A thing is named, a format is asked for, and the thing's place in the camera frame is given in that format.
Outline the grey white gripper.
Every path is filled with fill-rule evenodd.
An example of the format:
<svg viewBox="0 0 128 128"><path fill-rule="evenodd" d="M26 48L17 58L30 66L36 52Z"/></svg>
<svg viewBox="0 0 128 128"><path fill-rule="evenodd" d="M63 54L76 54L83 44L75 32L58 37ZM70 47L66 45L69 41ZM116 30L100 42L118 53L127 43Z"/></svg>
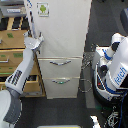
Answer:
<svg viewBox="0 0 128 128"><path fill-rule="evenodd" d="M25 32L23 36L25 37L24 38L25 46L33 51L38 51L41 46L41 43L44 42L44 36L41 32L39 33L38 39L28 37L28 31Z"/></svg>

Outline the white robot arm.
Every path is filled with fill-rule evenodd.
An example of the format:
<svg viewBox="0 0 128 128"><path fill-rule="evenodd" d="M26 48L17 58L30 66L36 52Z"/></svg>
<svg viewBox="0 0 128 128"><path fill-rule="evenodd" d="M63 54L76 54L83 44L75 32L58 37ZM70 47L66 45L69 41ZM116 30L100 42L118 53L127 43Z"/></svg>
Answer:
<svg viewBox="0 0 128 128"><path fill-rule="evenodd" d="M0 91L0 128L14 128L18 122L22 102L19 97L23 94L26 81L34 65L35 53L40 49L44 37L40 34L36 38L24 34L23 60L12 75L5 81L5 90Z"/></svg>

